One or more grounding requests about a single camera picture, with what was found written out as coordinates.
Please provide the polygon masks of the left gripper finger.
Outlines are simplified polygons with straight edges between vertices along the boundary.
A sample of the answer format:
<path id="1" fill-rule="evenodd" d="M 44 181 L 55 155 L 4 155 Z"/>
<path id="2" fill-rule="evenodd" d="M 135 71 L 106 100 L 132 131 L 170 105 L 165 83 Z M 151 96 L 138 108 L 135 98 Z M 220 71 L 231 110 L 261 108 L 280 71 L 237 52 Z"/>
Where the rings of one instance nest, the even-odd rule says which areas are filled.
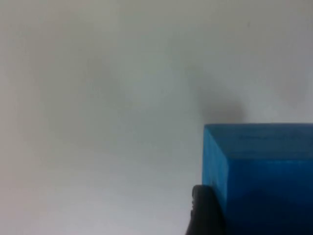
<path id="1" fill-rule="evenodd" d="M 222 209 L 212 187 L 195 185 L 192 189 L 192 209 L 186 235 L 224 235 Z"/>

